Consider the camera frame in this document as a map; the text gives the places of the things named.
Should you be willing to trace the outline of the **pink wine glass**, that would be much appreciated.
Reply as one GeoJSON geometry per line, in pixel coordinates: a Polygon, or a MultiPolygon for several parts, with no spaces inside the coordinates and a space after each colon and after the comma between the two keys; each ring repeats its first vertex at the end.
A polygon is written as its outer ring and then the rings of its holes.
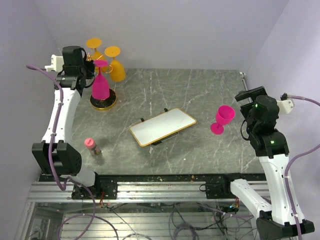
{"type": "Polygon", "coordinates": [[[108,65],[106,60],[94,60],[95,67],[98,68],[98,74],[92,85],[92,97],[96,100],[105,100],[110,97],[110,88],[107,79],[102,74],[102,68],[108,65]]]}
{"type": "Polygon", "coordinates": [[[215,135],[224,132],[224,126],[228,125],[236,116],[235,110],[229,105],[222,105],[215,115],[215,122],[211,124],[210,130],[215,135]]]}

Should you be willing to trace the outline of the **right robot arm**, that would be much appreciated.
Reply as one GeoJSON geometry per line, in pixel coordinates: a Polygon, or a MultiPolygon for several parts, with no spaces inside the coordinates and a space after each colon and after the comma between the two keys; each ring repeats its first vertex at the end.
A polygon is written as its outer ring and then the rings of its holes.
{"type": "Polygon", "coordinates": [[[256,219],[263,240],[298,237],[315,231],[314,223],[305,219],[295,195],[286,137],[275,126],[280,114],[290,113],[295,104],[293,95],[283,94],[280,100],[268,96],[263,86],[240,91],[236,101],[251,99],[240,112],[247,125],[248,140],[262,165],[271,202],[264,200],[239,173],[220,186],[226,198],[238,197],[256,219]]]}

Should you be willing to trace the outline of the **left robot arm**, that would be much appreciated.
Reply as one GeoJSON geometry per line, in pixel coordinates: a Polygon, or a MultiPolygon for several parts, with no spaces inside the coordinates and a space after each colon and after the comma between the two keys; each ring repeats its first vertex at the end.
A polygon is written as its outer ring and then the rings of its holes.
{"type": "Polygon", "coordinates": [[[60,183],[60,178],[64,178],[85,186],[89,198],[98,198],[102,186],[96,182],[96,173],[82,165],[81,154],[70,144],[77,106],[87,80],[95,76],[93,61],[87,60],[83,47],[66,46],[61,56],[51,57],[50,66],[27,68],[41,72],[54,84],[54,104],[47,130],[41,142],[31,148],[42,173],[53,176],[61,190],[66,188],[60,183]]]}

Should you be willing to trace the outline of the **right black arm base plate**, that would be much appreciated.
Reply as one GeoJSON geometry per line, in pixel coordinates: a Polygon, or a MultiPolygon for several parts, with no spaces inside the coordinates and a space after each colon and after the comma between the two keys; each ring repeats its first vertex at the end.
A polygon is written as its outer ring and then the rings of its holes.
{"type": "Polygon", "coordinates": [[[241,173],[224,174],[220,181],[201,184],[199,190],[205,193],[207,199],[235,199],[236,196],[231,192],[231,182],[243,178],[241,173]]]}

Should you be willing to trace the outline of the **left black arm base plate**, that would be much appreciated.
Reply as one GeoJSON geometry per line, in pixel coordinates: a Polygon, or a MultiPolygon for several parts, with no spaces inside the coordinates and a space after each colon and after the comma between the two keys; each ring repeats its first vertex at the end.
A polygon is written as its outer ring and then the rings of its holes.
{"type": "MultiPolygon", "coordinates": [[[[102,178],[99,183],[88,187],[95,199],[115,200],[118,194],[118,184],[111,178],[102,178]]],[[[89,200],[90,193],[79,185],[74,185],[71,198],[73,200],[89,200]]]]}

